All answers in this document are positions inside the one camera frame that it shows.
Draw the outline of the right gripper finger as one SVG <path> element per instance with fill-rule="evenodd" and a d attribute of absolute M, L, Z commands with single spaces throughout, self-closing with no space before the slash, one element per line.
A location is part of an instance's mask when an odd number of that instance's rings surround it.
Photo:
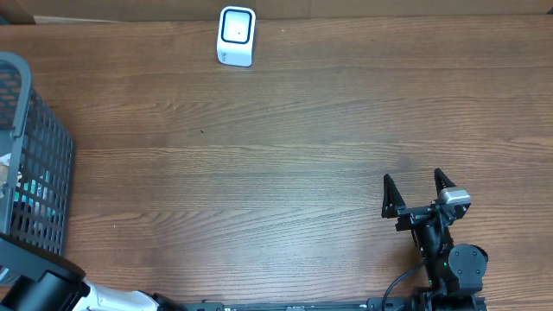
<path fill-rule="evenodd" d="M 445 188 L 456 187 L 440 168 L 434 170 L 434 180 L 436 192 L 438 194 Z"/>
<path fill-rule="evenodd" d="M 406 208 L 403 197 L 389 174 L 384 175 L 384 198 L 381 210 L 383 218 L 396 218 L 400 210 Z"/>

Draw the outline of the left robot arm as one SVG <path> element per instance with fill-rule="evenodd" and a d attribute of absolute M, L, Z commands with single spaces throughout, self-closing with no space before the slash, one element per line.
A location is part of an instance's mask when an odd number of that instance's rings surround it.
<path fill-rule="evenodd" d="M 71 261 L 1 235 L 1 266 L 19 275 L 1 300 L 2 310 L 183 310 L 175 301 L 142 291 L 124 292 L 95 285 Z"/>

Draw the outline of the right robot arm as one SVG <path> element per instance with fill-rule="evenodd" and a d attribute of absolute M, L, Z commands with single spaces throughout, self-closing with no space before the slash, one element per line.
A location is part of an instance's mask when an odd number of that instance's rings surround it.
<path fill-rule="evenodd" d="M 449 227 L 471 206 L 469 192 L 456 186 L 441 169 L 434 170 L 436 198 L 427 206 L 409 207 L 388 174 L 383 177 L 381 216 L 395 219 L 396 230 L 410 232 L 422 262 L 397 277 L 386 289 L 382 310 L 486 310 L 483 277 L 489 256 L 474 244 L 455 244 Z M 404 279 L 425 269 L 429 285 L 416 288 L 402 302 L 390 300 L 391 291 Z"/>

